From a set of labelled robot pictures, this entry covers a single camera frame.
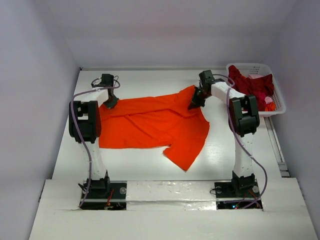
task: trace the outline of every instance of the shirt sleeve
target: shirt sleeve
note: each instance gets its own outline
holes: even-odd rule
[[[163,153],[173,163],[187,171],[205,145],[210,124],[200,114],[184,119],[181,131],[172,145]]]

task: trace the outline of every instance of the pile of clothes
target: pile of clothes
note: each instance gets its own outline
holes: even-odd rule
[[[233,79],[233,88],[245,95],[254,95],[260,112],[271,112],[276,110],[276,104],[272,100],[275,91],[272,74],[261,76],[250,74],[248,77],[242,76],[240,71],[234,66],[229,67],[229,77]]]

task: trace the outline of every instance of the gray wall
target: gray wall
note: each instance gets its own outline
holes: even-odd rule
[[[46,0],[81,67],[261,62],[296,0]]]
[[[0,0],[0,239],[28,239],[79,68],[42,0]]]
[[[320,1],[298,0],[266,63],[278,79],[286,113],[274,122],[289,171],[297,177],[320,234]]]

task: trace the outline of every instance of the white laundry basket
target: white laundry basket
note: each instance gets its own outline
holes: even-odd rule
[[[275,103],[275,111],[259,111],[260,117],[266,118],[276,114],[283,114],[286,111],[285,102],[279,91],[277,81],[268,65],[260,63],[230,63],[226,66],[227,75],[229,75],[229,67],[231,65],[234,65],[244,77],[248,77],[249,74],[258,74],[262,76],[272,74],[274,93],[271,98]]]

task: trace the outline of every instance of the orange-red shirt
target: orange-red shirt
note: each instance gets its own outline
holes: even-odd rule
[[[101,105],[100,148],[169,146],[163,153],[187,171],[209,132],[201,109],[188,110],[194,91],[189,86],[175,94],[119,100],[112,109]]]

